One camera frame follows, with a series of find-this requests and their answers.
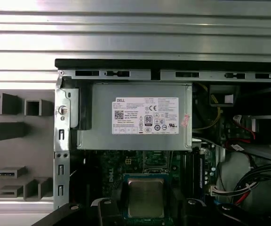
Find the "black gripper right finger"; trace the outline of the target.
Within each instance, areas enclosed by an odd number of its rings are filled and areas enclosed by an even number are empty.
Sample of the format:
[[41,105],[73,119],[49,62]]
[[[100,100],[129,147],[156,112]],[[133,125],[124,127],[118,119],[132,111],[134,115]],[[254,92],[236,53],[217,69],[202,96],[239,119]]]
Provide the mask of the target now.
[[229,204],[206,205],[198,199],[173,201],[176,226],[251,226],[253,218],[241,208]]

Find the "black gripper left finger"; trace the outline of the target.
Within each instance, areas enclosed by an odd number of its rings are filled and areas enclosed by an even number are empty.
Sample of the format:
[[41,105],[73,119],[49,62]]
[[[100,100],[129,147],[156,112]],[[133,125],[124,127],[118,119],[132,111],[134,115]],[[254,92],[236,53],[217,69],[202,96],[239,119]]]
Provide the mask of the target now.
[[90,207],[67,203],[38,221],[39,226],[124,226],[116,201],[100,198]]

